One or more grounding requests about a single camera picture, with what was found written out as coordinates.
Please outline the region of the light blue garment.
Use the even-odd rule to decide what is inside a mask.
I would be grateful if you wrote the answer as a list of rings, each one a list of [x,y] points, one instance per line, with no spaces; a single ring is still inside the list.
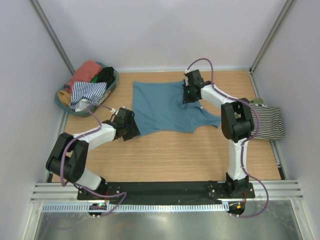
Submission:
[[[133,83],[132,111],[141,136],[159,131],[193,133],[201,126],[218,128],[221,117],[197,102],[183,102],[184,81]]]

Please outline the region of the thin striped black tank top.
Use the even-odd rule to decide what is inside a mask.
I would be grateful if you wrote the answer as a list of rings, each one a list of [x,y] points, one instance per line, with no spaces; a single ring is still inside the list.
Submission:
[[[285,137],[285,131],[280,108],[265,105],[252,105],[252,108],[260,120],[260,128],[255,138],[281,141]]]

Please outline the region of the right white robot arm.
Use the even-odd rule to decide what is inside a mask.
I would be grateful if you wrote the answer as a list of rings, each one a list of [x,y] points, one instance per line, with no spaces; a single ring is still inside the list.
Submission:
[[[244,98],[235,98],[220,90],[214,83],[205,81],[199,70],[186,70],[184,75],[184,103],[203,99],[220,108],[221,130],[229,144],[226,179],[230,182],[225,185],[225,192],[229,197],[237,198],[244,191],[239,181],[249,180],[246,167],[247,147],[255,128],[249,102]]]

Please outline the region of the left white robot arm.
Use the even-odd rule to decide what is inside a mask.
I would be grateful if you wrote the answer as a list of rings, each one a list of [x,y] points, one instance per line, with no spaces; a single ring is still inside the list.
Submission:
[[[61,133],[45,165],[46,170],[60,176],[63,186],[68,182],[88,189],[95,200],[105,196],[107,185],[103,177],[86,168],[89,151],[118,139],[128,141],[140,135],[132,110],[121,107],[111,111],[111,119],[99,122],[96,128],[74,135]]]

